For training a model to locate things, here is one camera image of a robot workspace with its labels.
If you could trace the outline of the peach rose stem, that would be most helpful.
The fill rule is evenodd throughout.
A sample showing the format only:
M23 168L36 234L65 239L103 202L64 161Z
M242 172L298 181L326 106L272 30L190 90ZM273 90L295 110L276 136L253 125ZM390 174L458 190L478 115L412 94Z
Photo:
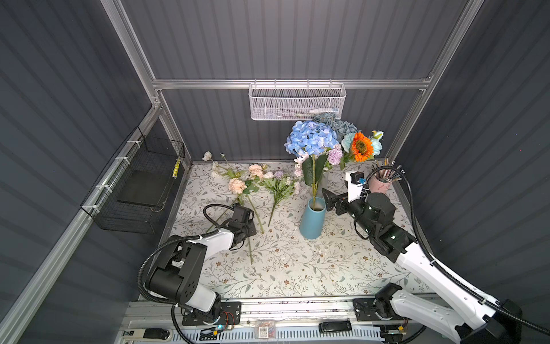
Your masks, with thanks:
M240 206L245 206L246 202L249 202L255 214L258 214L250 195L258 192L260 189L260 184L264 177L263 167L253 164L246 170L239 170L229 165L225 176L229 178L228 190L236 197L236 203Z

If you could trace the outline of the orange gerbera flower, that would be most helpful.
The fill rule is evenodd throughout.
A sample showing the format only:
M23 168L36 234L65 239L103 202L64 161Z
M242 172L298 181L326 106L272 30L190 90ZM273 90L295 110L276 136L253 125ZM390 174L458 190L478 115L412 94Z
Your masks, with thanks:
M358 163L374 158L372 141L362 133L355 133L349 150L353 159Z

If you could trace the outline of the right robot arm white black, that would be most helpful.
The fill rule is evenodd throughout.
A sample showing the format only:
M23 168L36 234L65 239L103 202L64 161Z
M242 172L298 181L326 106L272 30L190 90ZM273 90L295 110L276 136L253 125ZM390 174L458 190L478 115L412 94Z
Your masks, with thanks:
M431 254L417 224L412 225L412 233L396 225L395 206L385 194L375 193L368 184L383 170L406 179L404 172L395 166L381 166L368 175L350 172L345 177L346 193L336 195L323 189L327 210L349 214L360 239L368 240L382 256L420 278L447 306L389 283L375 294L372 307L378 318L385 321L396 316L408 318L454 343L520 343L523 328L549 334L549 329L524 320L515 302L499 301L445 266Z

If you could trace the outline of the blue hydrangea flower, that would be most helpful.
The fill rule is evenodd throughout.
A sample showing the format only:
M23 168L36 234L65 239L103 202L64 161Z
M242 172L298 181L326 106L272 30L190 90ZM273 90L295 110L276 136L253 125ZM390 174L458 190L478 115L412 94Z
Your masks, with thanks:
M313 120L297 121L286 138L284 148L295 157L294 175L312 189L312 210L320 210L319 185L329 165L329 154L338 145L330 126Z

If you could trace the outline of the pale aqua peony stem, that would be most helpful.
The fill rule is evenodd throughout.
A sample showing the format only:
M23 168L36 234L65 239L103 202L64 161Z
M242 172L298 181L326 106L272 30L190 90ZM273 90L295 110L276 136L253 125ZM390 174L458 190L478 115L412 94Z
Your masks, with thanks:
M355 133L348 134L344 137L341 144L344 149L344 151L350 153L350 146L352 143L352 139L354 137ZM374 130L372 132L372 135L368 138L372 141L373 147L374 147L374 156L378 156L382 151L382 138L384 136L384 132L380 130Z

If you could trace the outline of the teal ceramic vase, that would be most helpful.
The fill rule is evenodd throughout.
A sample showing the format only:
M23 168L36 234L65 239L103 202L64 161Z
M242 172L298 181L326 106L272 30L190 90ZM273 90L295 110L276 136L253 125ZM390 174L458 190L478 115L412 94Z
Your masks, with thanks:
M305 239L316 239L322 234L326 212L324 199L315 197L308 201L299 226Z

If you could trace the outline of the white pink flower bunch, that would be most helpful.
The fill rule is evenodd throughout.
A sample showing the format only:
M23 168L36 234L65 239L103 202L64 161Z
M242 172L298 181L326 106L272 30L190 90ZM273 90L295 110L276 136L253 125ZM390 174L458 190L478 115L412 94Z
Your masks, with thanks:
M305 150L300 150L296 159L294 160L294 175L296 177L303 176L303 163L310 157L314 157L316 160L315 167L322 168L323 171L332 169L333 166L338 166L344 156L341 145L337 144L333 148L326 148L320 154L310 154Z

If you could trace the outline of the dusty blue rose bunch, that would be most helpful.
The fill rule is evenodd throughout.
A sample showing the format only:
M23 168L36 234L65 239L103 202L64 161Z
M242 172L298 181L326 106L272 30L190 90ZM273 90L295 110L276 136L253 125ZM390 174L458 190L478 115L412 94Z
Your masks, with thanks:
M359 132L359 129L355 125L341 120L335 113L322 113L315 115L313 117L313 121L331 127L331 129L336 133L338 141L342 141L348 134Z

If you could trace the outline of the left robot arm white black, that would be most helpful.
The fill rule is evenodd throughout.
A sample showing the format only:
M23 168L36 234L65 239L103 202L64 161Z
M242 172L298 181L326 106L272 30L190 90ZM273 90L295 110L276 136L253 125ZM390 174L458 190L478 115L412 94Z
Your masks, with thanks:
M213 231L169 237L143 262L137 285L146 300L179 306L213 323L221 314L221 296L200 284L203 264L219 252L239 249L245 239L256 235L255 212L238 203L209 204L203 216Z

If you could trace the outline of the clear glass vase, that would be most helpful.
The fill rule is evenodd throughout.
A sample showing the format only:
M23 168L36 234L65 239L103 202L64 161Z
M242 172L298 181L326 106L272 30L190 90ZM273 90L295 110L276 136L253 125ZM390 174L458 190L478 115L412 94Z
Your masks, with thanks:
M322 174L322 178L317 182L317 185L315 187L313 187L313 186L309 187L309 195L310 196L315 195L317 197L322 197L322 189L327 187L327 185L329 183L329 177L330 177L329 170L324 169L323 174Z

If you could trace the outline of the cream white rose stem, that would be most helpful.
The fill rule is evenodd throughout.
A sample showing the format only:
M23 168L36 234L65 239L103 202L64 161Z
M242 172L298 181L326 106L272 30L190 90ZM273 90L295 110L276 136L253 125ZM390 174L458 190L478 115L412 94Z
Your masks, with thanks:
M241 172L234 168L229 161L226 159L226 156L224 153L221 154L221 158L223 160L223 163L219 163L213 159L213 154L209 150L207 150L202 160L204 162L211 162L212 165L212 174L216 176L222 176L229 179L240 179L241 178Z

